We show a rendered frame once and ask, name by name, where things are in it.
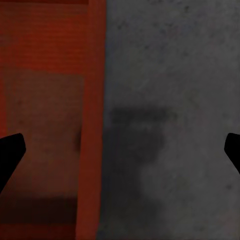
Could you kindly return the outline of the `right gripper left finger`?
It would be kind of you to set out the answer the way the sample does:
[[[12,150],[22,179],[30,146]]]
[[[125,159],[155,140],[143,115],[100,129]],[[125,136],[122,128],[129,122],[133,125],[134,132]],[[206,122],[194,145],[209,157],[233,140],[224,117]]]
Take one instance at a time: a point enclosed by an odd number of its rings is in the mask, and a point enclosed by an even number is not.
[[[0,139],[0,194],[6,188],[27,151],[22,132]]]

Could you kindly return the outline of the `storage box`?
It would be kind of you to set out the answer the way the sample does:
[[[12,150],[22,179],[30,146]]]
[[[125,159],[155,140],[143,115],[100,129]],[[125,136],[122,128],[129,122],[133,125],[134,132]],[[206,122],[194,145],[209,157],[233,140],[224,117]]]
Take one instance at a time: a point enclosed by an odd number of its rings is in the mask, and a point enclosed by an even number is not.
[[[61,207],[61,215],[46,220],[29,213],[35,200],[27,194],[36,195],[38,187],[30,175],[18,176],[10,185],[13,192],[0,193],[0,240],[96,240],[106,23],[107,0],[0,0],[0,139],[22,132],[28,149],[31,140],[45,137],[58,154],[51,129],[68,132],[73,137],[63,149],[73,162],[76,184],[64,172],[57,176],[52,202]],[[61,95],[66,95],[66,86],[73,97],[65,101]],[[55,91],[60,95],[50,101]],[[42,114],[33,112],[36,105]]]

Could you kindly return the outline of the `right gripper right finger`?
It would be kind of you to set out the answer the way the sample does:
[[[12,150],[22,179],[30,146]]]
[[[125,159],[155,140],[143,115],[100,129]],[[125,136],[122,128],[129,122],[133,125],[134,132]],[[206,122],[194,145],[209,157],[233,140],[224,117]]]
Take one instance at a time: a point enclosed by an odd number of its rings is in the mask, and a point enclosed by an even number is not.
[[[240,135],[229,133],[227,135],[224,151],[240,173]]]

